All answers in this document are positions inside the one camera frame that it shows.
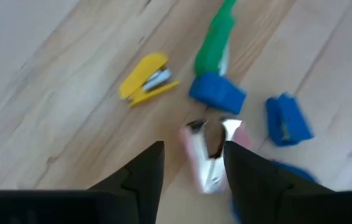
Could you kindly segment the blue mini stapler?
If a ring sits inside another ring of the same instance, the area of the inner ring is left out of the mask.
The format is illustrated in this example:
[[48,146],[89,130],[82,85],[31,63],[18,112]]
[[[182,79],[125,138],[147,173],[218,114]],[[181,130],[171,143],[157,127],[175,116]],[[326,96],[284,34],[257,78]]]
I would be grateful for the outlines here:
[[297,99],[284,92],[265,102],[269,138],[278,147],[294,146],[312,139],[311,131]]
[[208,107],[238,115],[247,93],[229,79],[206,72],[194,79],[189,96]]

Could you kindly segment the yellow mini stapler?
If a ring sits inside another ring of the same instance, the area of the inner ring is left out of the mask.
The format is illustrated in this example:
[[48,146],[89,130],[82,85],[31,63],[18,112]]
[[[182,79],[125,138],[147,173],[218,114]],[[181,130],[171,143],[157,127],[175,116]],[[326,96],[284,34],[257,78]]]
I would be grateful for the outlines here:
[[120,98],[127,100],[132,107],[178,86],[179,81],[169,82],[172,72],[167,66],[168,60],[162,52],[143,57],[120,84]]

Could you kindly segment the dark blue tape roll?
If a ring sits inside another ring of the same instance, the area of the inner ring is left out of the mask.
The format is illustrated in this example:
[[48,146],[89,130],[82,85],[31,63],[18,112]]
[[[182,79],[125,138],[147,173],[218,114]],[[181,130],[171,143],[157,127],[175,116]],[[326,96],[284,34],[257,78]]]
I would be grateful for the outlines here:
[[[300,176],[303,179],[309,180],[310,182],[318,183],[315,176],[311,175],[311,173],[307,172],[305,169],[302,169],[297,166],[293,166],[291,164],[275,161],[275,160],[272,160],[272,163],[276,165],[278,168],[289,170],[290,172]],[[232,199],[232,212],[237,222],[239,224],[243,224],[241,221],[240,212],[238,211],[238,208],[236,205],[236,200],[234,198]]]

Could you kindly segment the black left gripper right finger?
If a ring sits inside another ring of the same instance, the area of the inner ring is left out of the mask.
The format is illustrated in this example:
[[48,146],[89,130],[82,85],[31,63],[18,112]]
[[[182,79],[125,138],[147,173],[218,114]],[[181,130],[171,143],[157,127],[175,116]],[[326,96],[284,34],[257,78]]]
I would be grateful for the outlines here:
[[352,191],[328,189],[232,141],[224,163],[242,224],[352,224]]

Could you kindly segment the long green stapler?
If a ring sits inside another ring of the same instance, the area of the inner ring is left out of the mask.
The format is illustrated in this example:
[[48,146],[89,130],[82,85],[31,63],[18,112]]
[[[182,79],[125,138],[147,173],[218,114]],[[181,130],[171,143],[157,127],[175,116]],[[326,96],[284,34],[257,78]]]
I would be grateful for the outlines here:
[[197,77],[207,72],[224,76],[229,64],[229,40],[235,24],[232,10],[237,0],[224,0],[213,17],[194,62]]

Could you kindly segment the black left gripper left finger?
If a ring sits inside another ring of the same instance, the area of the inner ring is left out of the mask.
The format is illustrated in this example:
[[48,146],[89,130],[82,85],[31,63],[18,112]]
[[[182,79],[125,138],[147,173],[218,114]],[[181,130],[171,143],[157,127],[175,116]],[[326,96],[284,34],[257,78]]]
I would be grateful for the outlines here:
[[156,141],[86,190],[0,190],[0,224],[155,224],[164,153]]

